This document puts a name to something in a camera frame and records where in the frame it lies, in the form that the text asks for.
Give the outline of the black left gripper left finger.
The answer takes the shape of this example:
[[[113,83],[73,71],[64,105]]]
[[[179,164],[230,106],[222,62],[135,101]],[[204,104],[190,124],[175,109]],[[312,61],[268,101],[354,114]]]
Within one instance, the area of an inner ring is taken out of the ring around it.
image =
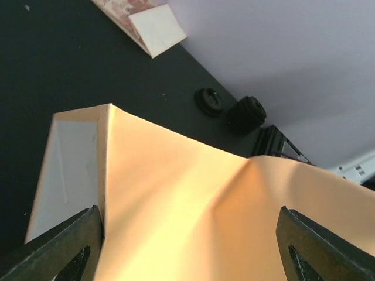
[[[1,259],[1,280],[93,280],[103,242],[96,205]]]

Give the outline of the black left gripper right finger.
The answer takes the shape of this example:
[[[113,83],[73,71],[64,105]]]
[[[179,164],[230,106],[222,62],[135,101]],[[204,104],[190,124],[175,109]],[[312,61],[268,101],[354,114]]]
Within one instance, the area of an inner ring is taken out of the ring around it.
[[[276,237],[287,280],[374,280],[374,256],[294,209],[281,207]]]

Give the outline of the brown paper takeout bag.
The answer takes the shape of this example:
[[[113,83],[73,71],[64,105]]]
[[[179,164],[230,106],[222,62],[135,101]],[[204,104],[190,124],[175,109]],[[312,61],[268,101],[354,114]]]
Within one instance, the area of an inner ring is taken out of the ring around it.
[[[96,280],[284,280],[284,206],[374,254],[373,191],[294,160],[246,159],[112,104],[54,114],[26,240],[93,205],[105,236]]]

